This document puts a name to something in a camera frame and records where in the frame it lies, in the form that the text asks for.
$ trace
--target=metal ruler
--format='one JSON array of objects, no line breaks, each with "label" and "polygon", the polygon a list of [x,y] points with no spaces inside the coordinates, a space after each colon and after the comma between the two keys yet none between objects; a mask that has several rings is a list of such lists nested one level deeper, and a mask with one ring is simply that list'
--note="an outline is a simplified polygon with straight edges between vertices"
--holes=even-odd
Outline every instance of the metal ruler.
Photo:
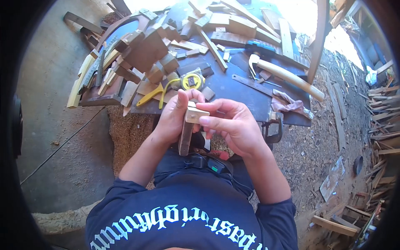
[{"label": "metal ruler", "polygon": [[243,84],[245,84],[245,85],[247,85],[249,87],[252,87],[253,89],[258,90],[261,93],[266,94],[267,96],[272,97],[272,90],[271,89],[269,89],[267,87],[264,87],[261,84],[258,84],[253,80],[238,76],[237,74],[233,74],[232,75],[232,79],[235,80],[235,81],[238,81],[240,83],[243,83]]},{"label": "metal ruler", "polygon": [[[114,49],[116,43],[118,42],[119,38],[117,35],[115,35],[112,40],[109,43],[109,46],[107,46],[106,48],[104,48],[104,50],[106,50],[106,54],[104,55],[104,58],[107,58],[107,56],[112,52],[112,50]],[[89,84],[90,79],[92,78],[94,72],[97,70],[98,66],[100,64],[100,56],[94,61],[94,63],[90,66],[88,72],[85,74],[85,77],[83,78],[79,90],[78,90],[78,94],[82,94],[83,93],[83,88],[87,87]]]}]

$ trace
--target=forearm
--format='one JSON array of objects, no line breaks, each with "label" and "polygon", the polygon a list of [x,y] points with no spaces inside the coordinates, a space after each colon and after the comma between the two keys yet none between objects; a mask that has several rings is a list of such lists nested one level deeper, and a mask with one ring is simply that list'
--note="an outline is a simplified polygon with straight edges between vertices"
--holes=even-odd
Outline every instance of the forearm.
[{"label": "forearm", "polygon": [[145,187],[168,147],[169,143],[161,141],[159,136],[152,132],[124,165],[118,177],[121,180],[130,180]]},{"label": "forearm", "polygon": [[243,160],[262,204],[277,203],[290,198],[289,184],[265,143],[252,157]]}]

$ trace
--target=dirt ground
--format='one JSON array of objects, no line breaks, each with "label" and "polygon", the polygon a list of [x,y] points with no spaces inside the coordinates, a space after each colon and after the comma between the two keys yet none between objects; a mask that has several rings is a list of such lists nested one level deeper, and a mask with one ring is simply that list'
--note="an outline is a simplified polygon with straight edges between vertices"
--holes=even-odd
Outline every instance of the dirt ground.
[{"label": "dirt ground", "polygon": [[[371,162],[371,150],[368,145],[369,117],[363,106],[363,98],[359,93],[365,95],[368,87],[365,84],[366,73],[355,66],[353,66],[353,70],[355,70],[358,87],[355,87],[353,74],[346,58],[324,50],[314,86],[324,92],[326,98],[323,102],[312,99],[311,110],[315,115],[312,126],[308,128],[285,125],[282,140],[274,144],[275,159],[290,184],[293,202],[297,207],[295,221],[299,249],[318,249],[316,245],[326,238],[327,231],[319,226],[308,227],[313,215],[325,214],[340,202],[348,204],[351,192],[367,190],[363,176],[370,169]],[[346,149],[341,151],[338,150],[336,124],[330,96],[325,85],[327,71],[331,83],[339,83],[344,90],[348,116],[342,121],[342,125],[347,145]],[[340,71],[344,73],[349,88],[346,88],[347,85],[343,81]],[[114,173],[117,175],[124,163],[136,152],[151,132],[154,116],[128,114],[126,117],[122,117],[122,107],[118,106],[108,107],[108,113],[111,123],[110,135],[114,141]],[[213,138],[211,147],[212,149],[227,150],[223,139],[217,136]],[[359,155],[364,157],[364,168],[361,174],[355,177],[352,173],[352,165],[354,159]],[[336,194],[331,195],[328,202],[325,202],[319,190],[316,192],[317,197],[312,194],[311,190],[322,184],[328,175],[328,170],[335,164],[339,156],[343,157],[345,174],[334,190]],[[250,203],[256,209],[258,203],[256,195]]]}]

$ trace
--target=hand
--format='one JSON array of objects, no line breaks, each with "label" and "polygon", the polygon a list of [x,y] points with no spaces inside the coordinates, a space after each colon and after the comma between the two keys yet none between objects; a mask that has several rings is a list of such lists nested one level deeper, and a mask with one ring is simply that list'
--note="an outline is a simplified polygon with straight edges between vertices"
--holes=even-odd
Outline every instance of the hand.
[{"label": "hand", "polygon": [[196,108],[210,112],[211,116],[199,119],[207,132],[207,139],[213,133],[220,133],[228,147],[242,157],[253,157],[265,148],[260,128],[245,104],[217,99],[210,103],[197,103]]},{"label": "hand", "polygon": [[[188,102],[191,99],[197,99],[199,102],[205,102],[204,95],[195,89],[187,91],[178,90],[178,94],[170,99],[161,113],[160,120],[153,133],[166,144],[172,144],[178,141],[182,132],[183,119],[188,108]],[[195,124],[193,133],[200,130],[200,125]]]}]

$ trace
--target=fingernail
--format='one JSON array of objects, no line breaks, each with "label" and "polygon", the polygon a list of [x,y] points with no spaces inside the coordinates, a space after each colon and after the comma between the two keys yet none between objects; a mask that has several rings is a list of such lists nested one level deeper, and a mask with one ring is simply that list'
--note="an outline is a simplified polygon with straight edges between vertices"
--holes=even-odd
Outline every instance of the fingernail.
[{"label": "fingernail", "polygon": [[210,117],[209,116],[200,116],[199,123],[203,126],[208,125],[210,123]]}]

